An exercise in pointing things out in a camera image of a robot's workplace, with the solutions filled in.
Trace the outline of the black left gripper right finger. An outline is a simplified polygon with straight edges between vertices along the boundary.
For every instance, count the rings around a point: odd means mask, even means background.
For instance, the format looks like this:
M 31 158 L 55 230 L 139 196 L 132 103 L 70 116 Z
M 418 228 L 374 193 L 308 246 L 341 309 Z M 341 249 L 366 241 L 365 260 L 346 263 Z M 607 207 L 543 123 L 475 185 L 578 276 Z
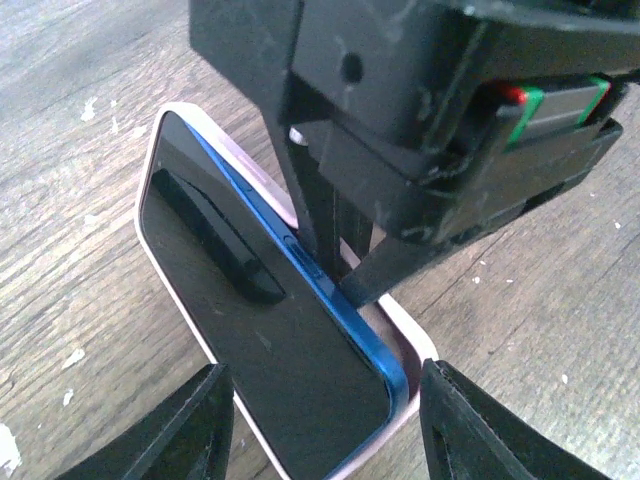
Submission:
M 422 366 L 420 423 L 431 479 L 604 479 L 444 360 Z

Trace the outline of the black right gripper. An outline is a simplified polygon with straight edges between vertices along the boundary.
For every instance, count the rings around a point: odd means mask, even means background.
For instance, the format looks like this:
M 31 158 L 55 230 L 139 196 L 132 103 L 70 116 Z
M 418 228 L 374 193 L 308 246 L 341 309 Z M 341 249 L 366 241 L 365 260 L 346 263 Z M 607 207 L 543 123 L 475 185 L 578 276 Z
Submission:
M 358 257 L 371 245 L 351 202 L 415 243 L 502 223 L 593 166 L 639 76 L 635 1 L 193 1 L 189 14 L 192 48 L 261 111 L 298 238 L 334 280 L 351 270 L 342 242 Z

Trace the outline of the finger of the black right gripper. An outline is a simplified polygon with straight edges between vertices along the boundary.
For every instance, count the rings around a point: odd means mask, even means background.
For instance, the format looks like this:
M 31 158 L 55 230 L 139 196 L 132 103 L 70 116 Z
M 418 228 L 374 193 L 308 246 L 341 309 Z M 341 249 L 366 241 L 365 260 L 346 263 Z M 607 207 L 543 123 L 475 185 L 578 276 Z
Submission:
M 411 244 L 386 237 L 340 281 L 340 289 L 354 306 L 363 306 L 449 254 L 449 241 Z

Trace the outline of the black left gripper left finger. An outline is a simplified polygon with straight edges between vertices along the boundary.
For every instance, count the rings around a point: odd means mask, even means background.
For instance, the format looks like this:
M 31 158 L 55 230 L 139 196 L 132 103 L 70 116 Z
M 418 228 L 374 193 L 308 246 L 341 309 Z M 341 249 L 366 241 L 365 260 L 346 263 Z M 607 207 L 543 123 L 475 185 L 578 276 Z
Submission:
M 209 364 L 61 479 L 223 479 L 234 407 L 230 370 Z

